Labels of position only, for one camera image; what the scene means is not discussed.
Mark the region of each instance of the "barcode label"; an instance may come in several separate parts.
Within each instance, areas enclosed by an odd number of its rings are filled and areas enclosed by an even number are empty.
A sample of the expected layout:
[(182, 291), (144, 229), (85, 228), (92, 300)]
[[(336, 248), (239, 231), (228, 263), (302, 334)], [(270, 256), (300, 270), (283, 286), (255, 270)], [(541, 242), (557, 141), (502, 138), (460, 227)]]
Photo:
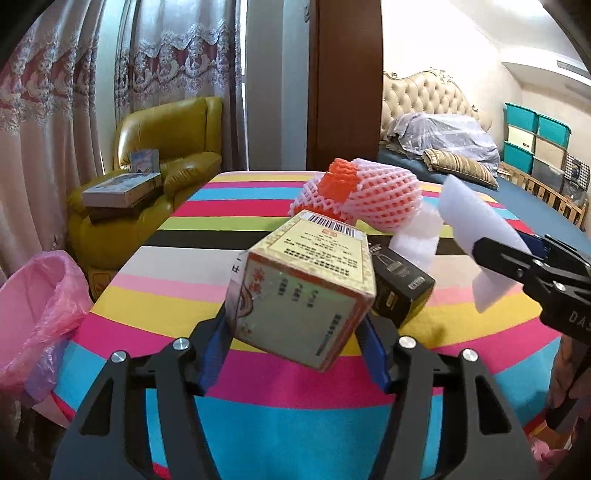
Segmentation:
[(304, 212), (301, 216), (303, 219), (308, 220), (309, 222), (317, 223), (326, 228), (330, 228), (331, 230), (335, 230), (336, 232), (343, 233), (344, 235), (352, 236), (357, 240), (363, 240), (365, 234), (353, 228), (346, 223), (340, 223), (336, 220), (330, 219), (328, 217), (322, 215), (316, 215), (315, 213), (311, 212)]

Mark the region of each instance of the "blue bed sheet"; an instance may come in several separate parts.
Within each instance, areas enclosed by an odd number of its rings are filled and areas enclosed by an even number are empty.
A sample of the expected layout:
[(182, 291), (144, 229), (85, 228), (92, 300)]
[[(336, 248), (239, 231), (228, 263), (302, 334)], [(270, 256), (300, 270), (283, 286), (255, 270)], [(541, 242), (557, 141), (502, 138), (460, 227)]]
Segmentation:
[[(380, 147), (378, 161), (387, 165), (395, 165), (412, 171), (419, 180), (432, 183), (443, 183), (446, 174), (429, 171), (419, 160), (409, 160), (405, 156)], [(517, 218), (525, 222), (539, 236), (550, 235), (572, 247), (591, 255), (591, 241), (556, 210), (549, 207), (531, 193), (513, 185), (510, 181), (497, 178), (498, 190), (492, 190), (474, 183), (465, 182), (472, 190), (486, 193), (497, 202), (502, 203)]]

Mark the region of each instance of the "book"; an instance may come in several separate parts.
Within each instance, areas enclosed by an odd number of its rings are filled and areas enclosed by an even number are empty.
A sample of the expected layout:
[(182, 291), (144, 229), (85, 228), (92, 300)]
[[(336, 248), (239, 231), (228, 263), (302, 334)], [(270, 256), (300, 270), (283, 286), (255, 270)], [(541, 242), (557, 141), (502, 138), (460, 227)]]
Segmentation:
[(160, 159), (158, 150), (137, 150), (129, 154), (130, 173), (158, 173)]

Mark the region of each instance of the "metal screw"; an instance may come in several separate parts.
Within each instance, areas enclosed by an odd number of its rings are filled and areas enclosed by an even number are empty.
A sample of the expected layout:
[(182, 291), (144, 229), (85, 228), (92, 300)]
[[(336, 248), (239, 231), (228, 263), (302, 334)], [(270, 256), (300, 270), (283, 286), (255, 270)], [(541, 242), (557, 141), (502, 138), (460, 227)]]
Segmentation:
[(400, 337), (398, 340), (398, 344), (402, 347), (402, 348), (415, 348), (417, 346), (417, 341), (413, 338), (413, 337)]
[(476, 360), (478, 360), (478, 353), (476, 353), (471, 348), (466, 348), (462, 352), (462, 357), (464, 357), (464, 360), (468, 360), (469, 362), (475, 362)]
[(127, 358), (127, 354), (122, 350), (119, 350), (118, 352), (115, 352), (111, 355), (111, 361), (114, 364), (120, 364), (126, 358)]
[(186, 350), (187, 348), (189, 348), (189, 339), (188, 338), (177, 338), (174, 342), (173, 342), (173, 348), (175, 350)]

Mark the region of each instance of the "yellow leather armchair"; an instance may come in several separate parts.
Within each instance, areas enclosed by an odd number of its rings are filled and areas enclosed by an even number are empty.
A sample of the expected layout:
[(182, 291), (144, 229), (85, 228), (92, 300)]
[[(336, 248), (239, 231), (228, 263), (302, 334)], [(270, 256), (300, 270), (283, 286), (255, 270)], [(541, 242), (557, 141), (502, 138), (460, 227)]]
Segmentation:
[[(82, 191), (126, 172), (129, 154), (144, 148), (159, 152), (164, 192), (138, 218), (92, 223)], [(128, 115), (115, 139), (113, 168), (75, 190), (68, 198), (68, 232), (78, 264), (97, 299), (117, 271), (156, 229), (193, 193), (221, 172), (222, 100), (196, 97)]]

